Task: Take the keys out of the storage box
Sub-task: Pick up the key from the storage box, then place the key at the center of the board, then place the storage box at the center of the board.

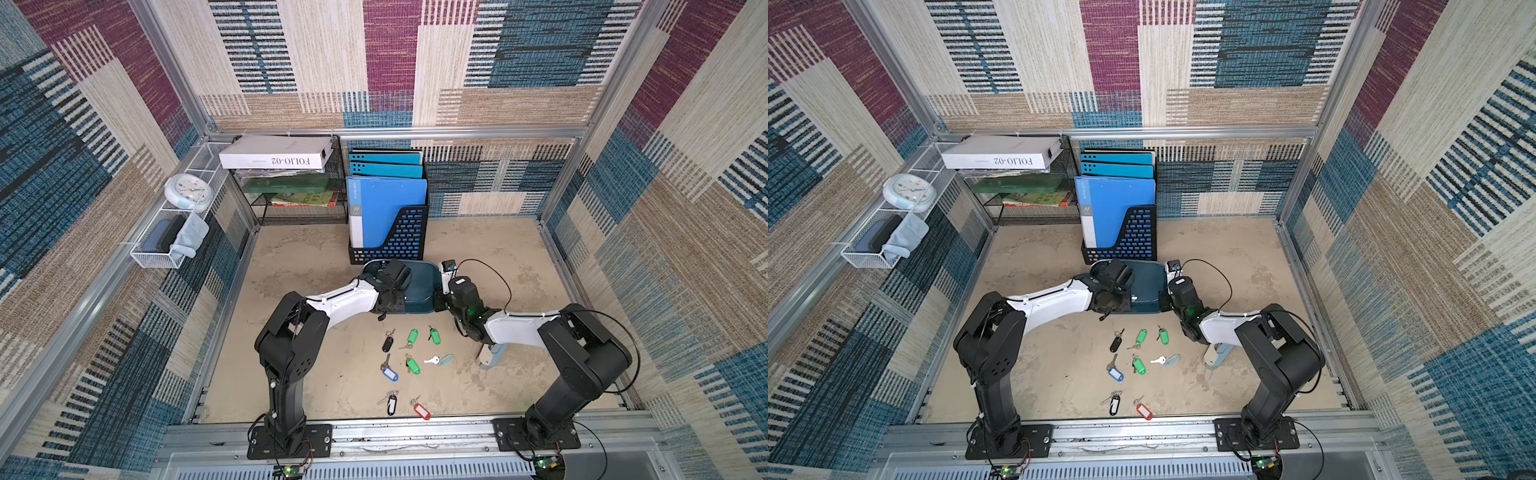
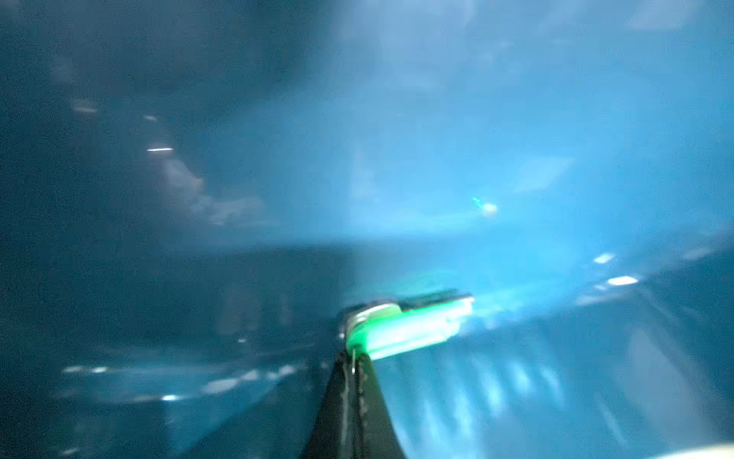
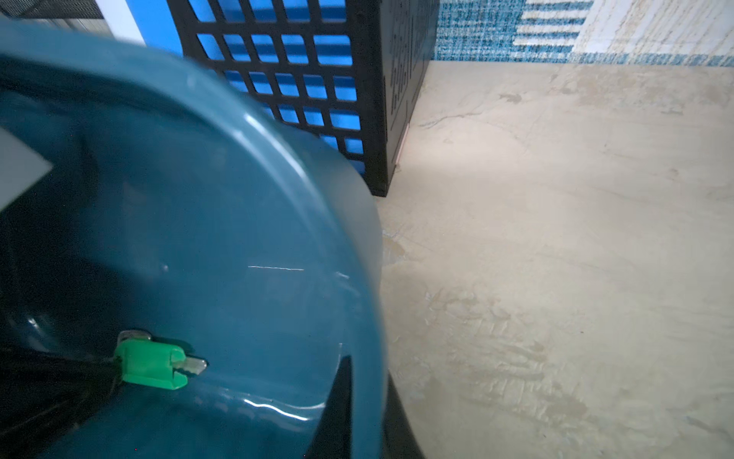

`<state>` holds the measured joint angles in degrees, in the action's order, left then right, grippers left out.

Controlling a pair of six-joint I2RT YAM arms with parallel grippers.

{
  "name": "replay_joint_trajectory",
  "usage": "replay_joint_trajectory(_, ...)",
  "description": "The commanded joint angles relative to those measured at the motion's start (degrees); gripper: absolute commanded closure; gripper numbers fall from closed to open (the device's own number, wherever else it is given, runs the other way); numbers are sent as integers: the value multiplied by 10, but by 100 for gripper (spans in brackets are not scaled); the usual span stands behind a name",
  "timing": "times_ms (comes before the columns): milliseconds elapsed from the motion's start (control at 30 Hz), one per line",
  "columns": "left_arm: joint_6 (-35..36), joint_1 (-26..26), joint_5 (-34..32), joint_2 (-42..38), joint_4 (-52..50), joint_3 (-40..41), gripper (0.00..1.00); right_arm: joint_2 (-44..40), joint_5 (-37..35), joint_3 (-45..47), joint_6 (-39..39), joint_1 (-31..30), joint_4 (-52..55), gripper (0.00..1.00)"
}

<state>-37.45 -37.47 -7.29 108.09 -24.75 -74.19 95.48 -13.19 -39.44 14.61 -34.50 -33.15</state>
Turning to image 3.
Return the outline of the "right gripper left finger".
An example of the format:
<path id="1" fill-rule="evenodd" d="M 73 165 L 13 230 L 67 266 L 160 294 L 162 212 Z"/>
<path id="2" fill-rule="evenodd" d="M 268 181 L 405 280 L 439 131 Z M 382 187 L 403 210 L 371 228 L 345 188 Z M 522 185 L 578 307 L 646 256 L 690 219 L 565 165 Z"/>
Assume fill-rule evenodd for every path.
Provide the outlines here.
<path id="1" fill-rule="evenodd" d="M 34 458 L 106 404 L 122 382 L 117 359 L 74 360 L 1 350 L 1 456 Z"/>

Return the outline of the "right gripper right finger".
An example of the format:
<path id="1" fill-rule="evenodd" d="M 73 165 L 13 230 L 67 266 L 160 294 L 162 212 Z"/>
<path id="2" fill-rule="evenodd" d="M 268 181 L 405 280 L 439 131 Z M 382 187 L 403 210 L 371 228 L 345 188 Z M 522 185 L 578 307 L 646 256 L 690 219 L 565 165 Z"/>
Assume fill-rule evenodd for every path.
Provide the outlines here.
<path id="1" fill-rule="evenodd" d="M 305 458 L 422 458 L 390 374 L 361 380 L 351 357 L 339 362 Z"/>

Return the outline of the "teal plastic storage box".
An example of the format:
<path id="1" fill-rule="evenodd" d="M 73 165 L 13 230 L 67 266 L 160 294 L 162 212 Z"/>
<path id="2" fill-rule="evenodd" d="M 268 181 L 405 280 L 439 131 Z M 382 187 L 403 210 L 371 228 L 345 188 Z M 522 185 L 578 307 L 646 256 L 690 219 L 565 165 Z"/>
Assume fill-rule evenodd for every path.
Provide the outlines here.
<path id="1" fill-rule="evenodd" d="M 141 330 L 208 362 L 122 381 L 38 458 L 305 458 L 339 362 L 388 373 L 378 212 L 314 135 L 189 60 L 11 19 L 1 128 L 48 168 L 1 210 L 1 350 Z"/>

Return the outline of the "translucent green tag key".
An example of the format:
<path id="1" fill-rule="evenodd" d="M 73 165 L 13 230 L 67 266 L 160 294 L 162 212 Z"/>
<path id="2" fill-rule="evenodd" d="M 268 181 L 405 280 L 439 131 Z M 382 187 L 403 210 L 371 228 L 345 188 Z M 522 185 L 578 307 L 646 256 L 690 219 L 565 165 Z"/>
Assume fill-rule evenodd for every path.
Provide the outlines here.
<path id="1" fill-rule="evenodd" d="M 156 342 L 141 330 L 120 332 L 114 358 L 124 383 L 164 390 L 184 388 L 190 375 L 208 369 L 207 361 L 189 357 L 179 345 Z"/>

